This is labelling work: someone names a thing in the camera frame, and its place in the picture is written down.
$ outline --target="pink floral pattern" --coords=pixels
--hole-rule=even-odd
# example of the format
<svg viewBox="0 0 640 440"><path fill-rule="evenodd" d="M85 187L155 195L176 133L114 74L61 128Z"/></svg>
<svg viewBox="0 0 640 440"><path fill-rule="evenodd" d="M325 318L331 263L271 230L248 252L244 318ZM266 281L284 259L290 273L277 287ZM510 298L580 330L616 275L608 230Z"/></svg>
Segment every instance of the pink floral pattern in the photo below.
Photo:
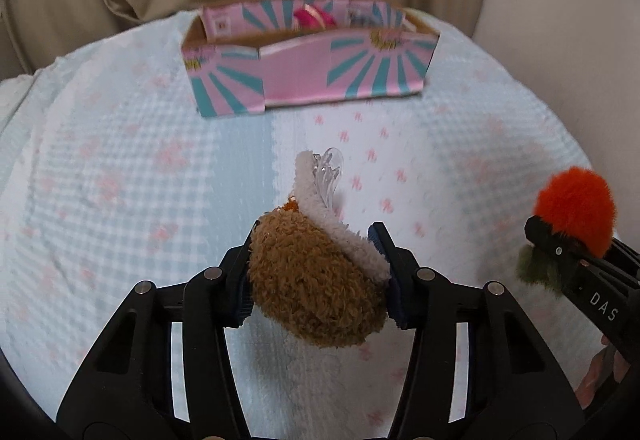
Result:
<svg viewBox="0 0 640 440"><path fill-rule="evenodd" d="M84 101L84 106L88 108L92 108L98 104L100 98L102 97L101 92L91 92Z"/></svg>
<svg viewBox="0 0 640 440"><path fill-rule="evenodd" d="M371 360L373 358L370 344L364 343L362 346L358 346L358 353L362 360Z"/></svg>
<svg viewBox="0 0 640 440"><path fill-rule="evenodd" d="M58 277L58 271L53 265L47 265L44 268L42 277L40 278L40 291L45 297L50 297L57 291L55 280Z"/></svg>
<svg viewBox="0 0 640 440"><path fill-rule="evenodd" d="M406 370L404 368L398 368L391 372L391 381L394 384L402 384L404 383L404 377L406 375Z"/></svg>
<svg viewBox="0 0 640 440"><path fill-rule="evenodd" d="M140 130L139 124L127 125L123 128L124 133L129 137L135 137L138 130Z"/></svg>
<svg viewBox="0 0 640 440"><path fill-rule="evenodd" d="M177 224L158 224L149 233L148 250L150 253L158 251L178 232Z"/></svg>
<svg viewBox="0 0 640 440"><path fill-rule="evenodd" d="M100 201L103 204L113 204L119 201L122 193L122 176L120 173L106 171L98 179Z"/></svg>
<svg viewBox="0 0 640 440"><path fill-rule="evenodd" d="M49 360L54 364L58 363L58 358L60 357L60 353L58 351L58 346L55 343L47 343L47 355L49 356Z"/></svg>
<svg viewBox="0 0 640 440"><path fill-rule="evenodd" d="M133 72L133 74L135 75L142 75L144 74L147 70L149 70L148 65L143 62L143 61L138 61L137 63L134 63L133 66L131 67L131 71Z"/></svg>
<svg viewBox="0 0 640 440"><path fill-rule="evenodd" d="M356 175L351 179L351 189L355 191L362 190L362 182L360 181L360 175Z"/></svg>
<svg viewBox="0 0 640 440"><path fill-rule="evenodd" d="M78 362L78 364L82 362L88 353L89 353L89 348L85 346L80 346L76 350L76 362Z"/></svg>
<svg viewBox="0 0 640 440"><path fill-rule="evenodd" d="M486 118L486 128L493 137L502 137L504 135L504 121L492 113Z"/></svg>
<svg viewBox="0 0 640 440"><path fill-rule="evenodd" d="M498 235L501 235L506 233L507 231L511 231L513 229L514 223L515 222L511 217L502 218L494 224L495 232Z"/></svg>
<svg viewBox="0 0 640 440"><path fill-rule="evenodd" d="M153 76L149 83L155 88L167 88L171 84L171 78L167 74Z"/></svg>
<svg viewBox="0 0 640 440"><path fill-rule="evenodd" d="M24 226L21 230L21 232L27 237L27 238L33 238L36 235L36 229L34 229L31 226Z"/></svg>
<svg viewBox="0 0 640 440"><path fill-rule="evenodd" d="M84 265L82 267L80 270L80 279L90 289L95 289L95 273L89 266Z"/></svg>
<svg viewBox="0 0 640 440"><path fill-rule="evenodd" d="M436 115L443 115L443 113L449 112L449 106L445 104L439 104L433 107L433 113Z"/></svg>
<svg viewBox="0 0 640 440"><path fill-rule="evenodd" d="M380 205L382 206L383 213L392 213L394 211L394 207L391 204L390 198L385 198L383 201L380 202Z"/></svg>
<svg viewBox="0 0 640 440"><path fill-rule="evenodd" d="M542 144L538 141L529 141L524 145L524 152L527 155L534 157L536 160L547 160L549 153Z"/></svg>
<svg viewBox="0 0 640 440"><path fill-rule="evenodd" d="M20 301L20 303L18 303L17 306L13 308L15 308L15 318L19 322L26 323L29 321L31 311L29 310L27 303L25 303L24 301Z"/></svg>
<svg viewBox="0 0 640 440"><path fill-rule="evenodd" d="M87 141L85 141L80 146L80 156L83 159L91 159L95 157L98 149L100 148L100 138L99 137L90 137Z"/></svg>
<svg viewBox="0 0 640 440"><path fill-rule="evenodd" d="M414 224L414 234L418 238L424 238L427 235L426 231L424 230L424 226L420 222L416 222Z"/></svg>
<svg viewBox="0 0 640 440"><path fill-rule="evenodd" d="M372 411L371 413L367 413L367 421L372 427L380 427L384 423L382 411L377 409L375 411Z"/></svg>
<svg viewBox="0 0 640 440"><path fill-rule="evenodd" d="M56 181L50 176L44 176L40 179L40 188L46 194L50 194L53 191Z"/></svg>
<svg viewBox="0 0 640 440"><path fill-rule="evenodd" d="M489 74L487 74L486 70L476 69L474 70L474 79L481 83L485 83L489 79Z"/></svg>
<svg viewBox="0 0 640 440"><path fill-rule="evenodd" d="M185 152L192 147L193 144L180 139L164 143L154 158L156 169L161 173L175 173L184 169L190 164Z"/></svg>
<svg viewBox="0 0 640 440"><path fill-rule="evenodd" d="M491 163L478 155L468 156L463 162L463 167L473 176L477 184L484 184L494 177Z"/></svg>

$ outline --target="brown fluffy plush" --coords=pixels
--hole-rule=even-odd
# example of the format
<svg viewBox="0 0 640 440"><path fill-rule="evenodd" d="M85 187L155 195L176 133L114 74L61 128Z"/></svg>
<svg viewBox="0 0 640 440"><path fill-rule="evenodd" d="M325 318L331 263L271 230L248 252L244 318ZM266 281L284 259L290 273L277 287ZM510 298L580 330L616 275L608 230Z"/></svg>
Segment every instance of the brown fluffy plush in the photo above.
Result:
<svg viewBox="0 0 640 440"><path fill-rule="evenodd" d="M248 275L263 314L316 346L362 344L386 319L382 289L295 210L260 218Z"/></svg>

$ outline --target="light blue blanket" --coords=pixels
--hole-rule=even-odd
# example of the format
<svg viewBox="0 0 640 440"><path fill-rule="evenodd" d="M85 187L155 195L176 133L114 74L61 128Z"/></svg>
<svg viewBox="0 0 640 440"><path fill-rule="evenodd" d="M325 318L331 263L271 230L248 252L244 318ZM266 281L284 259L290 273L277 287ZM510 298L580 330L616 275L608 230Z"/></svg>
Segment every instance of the light blue blanket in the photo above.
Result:
<svg viewBox="0 0 640 440"><path fill-rule="evenodd" d="M429 18L442 36L418 96L203 119L179 50L192 16L0 84L0 346L47 413L137 281L181 283L218 264L286 200L295 155L332 146L345 158L336 200L351 228L382 220L452 281L502 280L579 380L597 331L564 299L514 277L537 191L552 173L588 165L548 107ZM174 391L185 418L178 331ZM228 334L252 434L385 436L411 341L388 324L359 348L317 350L255 311ZM463 394L464 376L456 384ZM458 398L452 416L463 406Z"/></svg>

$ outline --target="white wall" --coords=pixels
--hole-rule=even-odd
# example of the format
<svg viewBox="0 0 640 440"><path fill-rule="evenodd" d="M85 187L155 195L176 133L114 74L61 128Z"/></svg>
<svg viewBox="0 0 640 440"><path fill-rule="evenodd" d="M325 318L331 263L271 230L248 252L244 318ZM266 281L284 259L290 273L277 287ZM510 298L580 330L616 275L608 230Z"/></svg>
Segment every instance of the white wall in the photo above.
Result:
<svg viewBox="0 0 640 440"><path fill-rule="evenodd" d="M484 0L474 39L564 121L640 248L640 0Z"/></svg>

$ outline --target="white fuzzy trim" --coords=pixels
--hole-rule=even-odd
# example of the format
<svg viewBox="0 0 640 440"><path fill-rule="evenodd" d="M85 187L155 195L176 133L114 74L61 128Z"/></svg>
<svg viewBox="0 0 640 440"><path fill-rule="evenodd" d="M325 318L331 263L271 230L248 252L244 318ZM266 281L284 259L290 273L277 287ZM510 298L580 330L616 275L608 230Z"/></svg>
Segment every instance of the white fuzzy trim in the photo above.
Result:
<svg viewBox="0 0 640 440"><path fill-rule="evenodd" d="M296 177L293 194L300 212L307 216L335 242L344 254L359 267L373 282L385 283L389 280L389 264L376 246L360 234L348 229L329 211L316 189L314 181L314 154L302 151L296 157Z"/></svg>

